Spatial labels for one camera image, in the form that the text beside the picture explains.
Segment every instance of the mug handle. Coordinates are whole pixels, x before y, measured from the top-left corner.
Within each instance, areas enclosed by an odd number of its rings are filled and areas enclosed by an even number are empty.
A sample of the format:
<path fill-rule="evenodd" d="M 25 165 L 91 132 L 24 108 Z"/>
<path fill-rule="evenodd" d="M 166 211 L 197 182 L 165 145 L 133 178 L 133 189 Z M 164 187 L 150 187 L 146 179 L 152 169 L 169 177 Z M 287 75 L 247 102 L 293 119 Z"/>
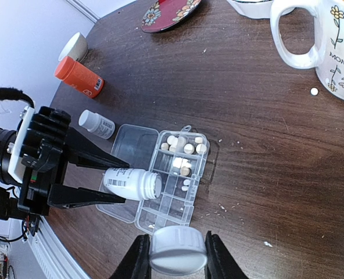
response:
<path fill-rule="evenodd" d="M 312 16 L 317 17 L 317 6 L 319 2 L 319 0 L 274 0 L 273 5 L 271 6 L 270 27 L 275 46 L 277 47 L 283 61 L 296 69 L 310 69 L 316 67 L 318 62 L 318 50 L 314 44 L 306 54 L 296 55 L 290 53 L 286 49 L 279 31 L 280 18 L 286 10 L 291 8 L 306 9 Z"/>

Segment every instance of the wood grain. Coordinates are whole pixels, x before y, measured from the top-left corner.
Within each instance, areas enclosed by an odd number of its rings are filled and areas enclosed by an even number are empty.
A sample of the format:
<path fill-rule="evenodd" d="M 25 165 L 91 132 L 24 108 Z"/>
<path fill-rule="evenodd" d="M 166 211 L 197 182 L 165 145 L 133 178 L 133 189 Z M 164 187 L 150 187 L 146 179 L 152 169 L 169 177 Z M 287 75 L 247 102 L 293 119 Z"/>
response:
<path fill-rule="evenodd" d="M 84 64 L 106 80 L 102 93 L 92 100 L 62 84 L 52 106 L 77 128 L 84 109 L 118 126 L 192 125 L 212 148 L 191 226 L 219 234 L 250 278 L 344 279 L 344 101 L 314 70 L 283 63 L 268 20 L 205 0 L 183 25 L 144 34 L 139 24 L 150 4 L 139 0 L 90 32 Z M 313 44 L 306 11 L 281 24 L 290 50 Z M 319 95 L 310 95 L 313 87 Z M 78 130 L 110 152 L 112 140 Z M 100 171 L 70 166 L 65 182 L 98 189 L 100 180 Z M 112 274 L 142 233 L 94 206 L 53 209 L 48 220 L 92 278 Z"/>

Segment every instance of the orange bottle cap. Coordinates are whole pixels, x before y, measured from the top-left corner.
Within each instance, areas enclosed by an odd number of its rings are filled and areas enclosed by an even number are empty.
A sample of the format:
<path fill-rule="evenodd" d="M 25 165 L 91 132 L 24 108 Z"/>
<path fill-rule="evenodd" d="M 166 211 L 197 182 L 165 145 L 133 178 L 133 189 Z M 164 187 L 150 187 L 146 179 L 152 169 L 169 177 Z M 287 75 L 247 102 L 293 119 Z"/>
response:
<path fill-rule="evenodd" d="M 72 69 L 74 64 L 75 61 L 73 58 L 65 56 L 65 58 L 61 60 L 61 62 L 58 64 L 55 70 L 55 77 L 59 78 L 60 80 L 63 80 L 68 74 L 68 72 Z"/>

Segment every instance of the pill bottle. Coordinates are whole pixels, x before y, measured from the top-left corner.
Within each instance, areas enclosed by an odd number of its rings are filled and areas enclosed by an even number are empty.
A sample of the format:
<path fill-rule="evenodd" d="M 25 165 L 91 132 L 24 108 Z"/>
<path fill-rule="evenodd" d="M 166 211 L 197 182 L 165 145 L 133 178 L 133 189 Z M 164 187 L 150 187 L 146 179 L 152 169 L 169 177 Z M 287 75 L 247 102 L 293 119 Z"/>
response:
<path fill-rule="evenodd" d="M 108 139 L 114 134 L 115 124 L 98 113 L 90 112 L 88 109 L 79 117 L 79 126 L 86 128 L 88 132 Z"/>
<path fill-rule="evenodd" d="M 160 174 L 142 169 L 108 169 L 103 184 L 110 192 L 134 201 L 157 199 L 162 191 Z"/>
<path fill-rule="evenodd" d="M 90 98 L 96 97 L 103 87 L 101 77 L 69 56 L 58 64 L 55 77 Z"/>

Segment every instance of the pill organizer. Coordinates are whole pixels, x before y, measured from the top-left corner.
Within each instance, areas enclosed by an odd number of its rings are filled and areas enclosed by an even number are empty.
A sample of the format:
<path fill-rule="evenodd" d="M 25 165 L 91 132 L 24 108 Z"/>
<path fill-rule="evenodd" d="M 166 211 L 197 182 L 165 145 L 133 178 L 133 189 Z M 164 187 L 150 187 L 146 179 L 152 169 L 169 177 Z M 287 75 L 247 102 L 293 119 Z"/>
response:
<path fill-rule="evenodd" d="M 190 130 L 191 126 L 185 126 L 181 131 L 158 132 L 147 127 L 122 125 L 111 154 L 129 163 L 133 169 L 159 173 L 163 180 L 162 194 L 152 200 L 126 200 L 125 203 L 96 205 L 97 209 L 128 224 L 135 223 L 137 228 L 151 235 L 167 226 L 189 226 L 209 150 L 206 137 L 203 134 L 191 133 Z M 193 146 L 197 145 L 195 138 L 201 137 L 202 144 L 207 146 L 207 152 L 186 154 L 183 144 L 185 141 L 180 141 L 182 144 L 176 146 L 175 152 L 163 150 L 162 143 L 167 142 L 171 135 L 184 137 L 186 144 Z M 183 176 L 181 168 L 189 168 L 189 174 Z M 188 190 L 183 191 L 183 186 L 188 186 Z M 109 192 L 103 181 L 99 190 Z"/>

